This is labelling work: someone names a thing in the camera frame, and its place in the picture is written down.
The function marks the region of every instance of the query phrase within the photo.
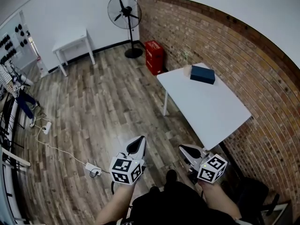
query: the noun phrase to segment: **striped shirt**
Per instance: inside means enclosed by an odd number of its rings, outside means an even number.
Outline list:
[[[18,90],[14,91],[14,89],[8,85],[8,83],[10,81],[12,81],[13,78],[11,77],[11,75],[8,73],[8,69],[4,68],[2,65],[0,65],[0,84],[11,94],[13,95],[14,98],[18,97]],[[17,88],[20,88],[21,84],[16,81],[15,82],[15,86],[17,86]]]

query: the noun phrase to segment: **standing fan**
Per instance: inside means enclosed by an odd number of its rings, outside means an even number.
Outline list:
[[[129,29],[131,48],[125,52],[127,58],[137,58],[143,51],[134,48],[131,30],[141,21],[142,12],[136,0],[110,0],[107,6],[110,20],[122,29]]]

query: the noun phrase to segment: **extension cord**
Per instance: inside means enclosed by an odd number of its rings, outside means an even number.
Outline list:
[[[44,134],[47,135],[49,133],[50,128],[51,128],[51,122],[47,122],[45,130],[43,130]]]
[[[96,174],[96,172],[98,172],[96,175],[99,175],[99,176],[102,173],[102,169],[101,168],[96,167],[96,166],[94,166],[93,164],[90,164],[90,163],[86,163],[85,169],[89,170],[91,173],[94,173],[94,174]]]

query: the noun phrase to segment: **fan blade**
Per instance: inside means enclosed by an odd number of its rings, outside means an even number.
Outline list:
[[[134,15],[132,15],[132,14],[130,14],[129,16],[131,16],[131,17],[135,17],[135,18],[139,19],[137,16],[134,16]]]
[[[121,17],[121,14],[119,14],[115,19],[114,21],[117,21],[119,19],[119,17]]]
[[[121,5],[121,8],[124,9],[124,5],[122,3],[122,0],[119,0],[119,2],[120,2],[120,5]]]

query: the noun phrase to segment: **tabletop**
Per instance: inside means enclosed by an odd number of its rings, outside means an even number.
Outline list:
[[[76,43],[77,41],[86,38],[86,36],[86,29],[68,30],[55,42],[52,52],[54,53],[72,43]]]
[[[196,66],[208,68],[203,63]],[[251,116],[218,76],[211,85],[190,80],[180,68],[159,74],[157,79],[207,150],[218,145]]]

